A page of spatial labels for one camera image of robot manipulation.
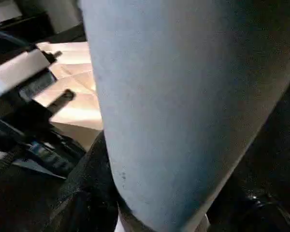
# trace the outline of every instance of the white cylinder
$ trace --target white cylinder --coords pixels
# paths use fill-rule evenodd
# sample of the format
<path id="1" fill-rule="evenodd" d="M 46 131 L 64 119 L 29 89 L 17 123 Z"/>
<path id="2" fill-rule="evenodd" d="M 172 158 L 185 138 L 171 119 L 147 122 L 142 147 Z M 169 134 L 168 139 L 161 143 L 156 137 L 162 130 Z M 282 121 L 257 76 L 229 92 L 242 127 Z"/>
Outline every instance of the white cylinder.
<path id="1" fill-rule="evenodd" d="M 196 228 L 290 81 L 290 3 L 252 2 L 83 1 L 115 184 L 158 232 Z"/>

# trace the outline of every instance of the pipe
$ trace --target pipe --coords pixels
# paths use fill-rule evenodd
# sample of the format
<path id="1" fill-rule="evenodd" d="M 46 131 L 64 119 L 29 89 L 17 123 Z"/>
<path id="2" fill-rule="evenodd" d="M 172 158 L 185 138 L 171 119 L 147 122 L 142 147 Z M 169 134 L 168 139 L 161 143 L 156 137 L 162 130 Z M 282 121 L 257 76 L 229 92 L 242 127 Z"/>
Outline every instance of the pipe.
<path id="1" fill-rule="evenodd" d="M 290 2 L 82 7 L 116 187 L 140 223 L 193 231 L 290 82 Z"/>

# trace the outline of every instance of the black cable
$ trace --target black cable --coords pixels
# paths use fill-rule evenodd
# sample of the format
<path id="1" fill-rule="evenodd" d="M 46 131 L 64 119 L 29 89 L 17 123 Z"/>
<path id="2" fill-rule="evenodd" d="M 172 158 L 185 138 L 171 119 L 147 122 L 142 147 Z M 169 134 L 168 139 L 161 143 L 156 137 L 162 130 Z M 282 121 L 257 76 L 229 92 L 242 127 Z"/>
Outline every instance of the black cable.
<path id="1" fill-rule="evenodd" d="M 7 40 L 7 41 L 10 41 L 10 42 L 12 42 L 20 47 L 31 47 L 31 48 L 36 47 L 34 44 L 31 44 L 23 39 L 19 39 L 13 35 L 10 35 L 4 31 L 1 31 L 1 30 L 0 30 L 0 38 Z"/>

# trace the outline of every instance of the white surface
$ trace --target white surface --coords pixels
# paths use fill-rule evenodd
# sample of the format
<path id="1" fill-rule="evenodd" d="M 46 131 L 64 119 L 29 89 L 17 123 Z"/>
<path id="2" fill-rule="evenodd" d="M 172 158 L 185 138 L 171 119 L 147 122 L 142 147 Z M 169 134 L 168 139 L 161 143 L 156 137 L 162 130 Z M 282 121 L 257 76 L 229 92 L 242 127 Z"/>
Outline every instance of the white surface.
<path id="1" fill-rule="evenodd" d="M 114 232 L 125 232 L 125 229 L 123 228 L 123 226 L 121 224 L 119 216 L 118 216 L 118 221 L 117 221 L 117 225 L 115 227 L 115 231 Z"/>
<path id="2" fill-rule="evenodd" d="M 13 0 L 0 2 L 0 22 L 21 16 L 18 6 Z"/>
<path id="3" fill-rule="evenodd" d="M 74 0 L 39 0 L 56 33 L 81 23 L 81 17 L 74 2 Z"/>
<path id="4" fill-rule="evenodd" d="M 194 231 L 289 84 L 290 3 L 82 8 L 120 195 L 155 231 Z"/>
<path id="5" fill-rule="evenodd" d="M 91 64 L 87 42 L 74 43 L 38 43 L 37 46 L 45 52 L 60 51 L 57 57 L 60 64 Z"/>
<path id="6" fill-rule="evenodd" d="M 49 65 L 39 49 L 24 52 L 0 65 L 0 96 Z"/>

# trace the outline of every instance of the machine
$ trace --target machine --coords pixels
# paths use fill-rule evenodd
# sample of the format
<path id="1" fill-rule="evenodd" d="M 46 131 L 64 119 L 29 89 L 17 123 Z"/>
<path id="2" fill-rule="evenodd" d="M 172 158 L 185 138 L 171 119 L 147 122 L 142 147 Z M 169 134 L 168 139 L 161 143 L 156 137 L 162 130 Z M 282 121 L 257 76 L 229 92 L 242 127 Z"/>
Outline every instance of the machine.
<path id="1" fill-rule="evenodd" d="M 0 31 L 0 38 L 25 45 L 25 51 L 0 65 L 0 174 L 17 159 L 31 159 L 66 177 L 85 150 L 62 135 L 49 119 L 74 98 L 67 89 L 47 108 L 32 98 L 56 81 L 48 66 L 56 56 Z"/>
<path id="2" fill-rule="evenodd" d="M 112 231 L 117 215 L 126 232 L 213 230 L 206 213 L 290 83 L 290 2 L 82 9 L 105 136 L 68 177 L 45 231 Z M 241 215 L 262 209 L 248 221 L 273 213 L 261 228 L 290 231 L 272 196 L 244 199 Z"/>

